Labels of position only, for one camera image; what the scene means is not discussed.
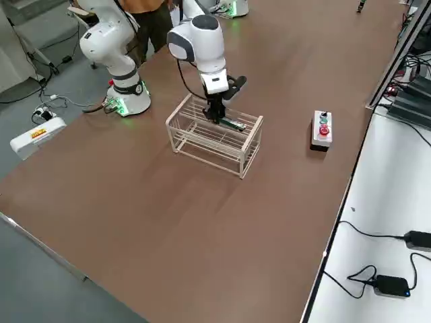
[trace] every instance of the person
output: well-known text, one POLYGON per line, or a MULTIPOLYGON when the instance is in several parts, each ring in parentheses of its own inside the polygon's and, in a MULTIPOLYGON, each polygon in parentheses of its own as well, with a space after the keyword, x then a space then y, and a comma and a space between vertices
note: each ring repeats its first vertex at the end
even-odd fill
MULTIPOLYGON (((74 6, 79 7, 77 0, 74 6)), ((158 52, 166 45, 168 32, 173 28, 170 10, 174 9, 173 0, 119 0, 123 9, 129 12, 139 24, 137 38, 128 47, 137 65, 145 62, 148 51, 148 40, 158 52)))

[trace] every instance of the white robotic arm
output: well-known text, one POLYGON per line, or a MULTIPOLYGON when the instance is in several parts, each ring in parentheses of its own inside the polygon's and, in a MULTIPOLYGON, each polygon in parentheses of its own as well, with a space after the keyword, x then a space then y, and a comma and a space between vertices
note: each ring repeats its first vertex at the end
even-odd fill
POLYGON ((117 0, 78 0, 79 5, 97 15, 99 23, 81 38, 83 54, 91 61, 106 66, 114 85, 108 90, 106 104, 121 116, 139 114, 151 104, 150 95, 141 80, 126 45, 139 25, 132 15, 121 9, 117 0))
POLYGON ((230 77, 226 71, 224 39, 220 23, 202 9, 198 0, 183 0, 184 14, 190 18, 168 33, 168 47, 179 61, 195 62, 209 108, 205 116, 214 123, 225 123, 238 130, 243 125, 225 116, 225 106, 246 83, 246 77, 230 77))

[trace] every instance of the emergency stop button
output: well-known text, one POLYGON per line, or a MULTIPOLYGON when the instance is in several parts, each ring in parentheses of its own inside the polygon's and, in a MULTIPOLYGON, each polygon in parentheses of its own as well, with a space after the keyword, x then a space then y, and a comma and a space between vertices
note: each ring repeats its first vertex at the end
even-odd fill
POLYGON ((320 128, 319 128, 319 133, 320 133, 322 136, 327 136, 327 135, 329 134, 329 128, 328 128, 328 126, 327 126, 327 125, 325 125, 325 124, 322 124, 322 125, 320 126, 320 128))

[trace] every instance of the white table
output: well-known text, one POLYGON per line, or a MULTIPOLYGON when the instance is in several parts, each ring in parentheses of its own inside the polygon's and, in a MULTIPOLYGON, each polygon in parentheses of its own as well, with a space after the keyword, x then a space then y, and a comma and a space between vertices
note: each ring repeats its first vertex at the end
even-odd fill
MULTIPOLYGON (((420 132, 431 141, 431 132, 420 132)), ((384 116, 372 117, 341 220, 372 234, 431 232, 431 148, 413 129, 384 116)), ((376 266, 378 274, 406 278, 411 286, 411 252, 403 241, 369 238, 341 223, 325 271, 355 295, 362 284, 346 277, 368 264, 376 266)), ((431 262, 414 260, 418 286, 409 299, 377 296, 371 287, 366 287, 362 299, 354 299, 323 275, 308 322, 429 322, 431 262)))

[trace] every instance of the wire rack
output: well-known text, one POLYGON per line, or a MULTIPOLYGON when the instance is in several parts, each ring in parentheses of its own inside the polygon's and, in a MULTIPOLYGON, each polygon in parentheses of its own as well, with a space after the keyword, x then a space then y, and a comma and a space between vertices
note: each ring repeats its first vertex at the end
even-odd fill
POLYGON ((243 179, 254 160, 262 135, 263 117, 226 109, 226 116, 246 125, 242 132, 214 124, 202 113, 205 100, 189 94, 166 120, 172 149, 243 179))

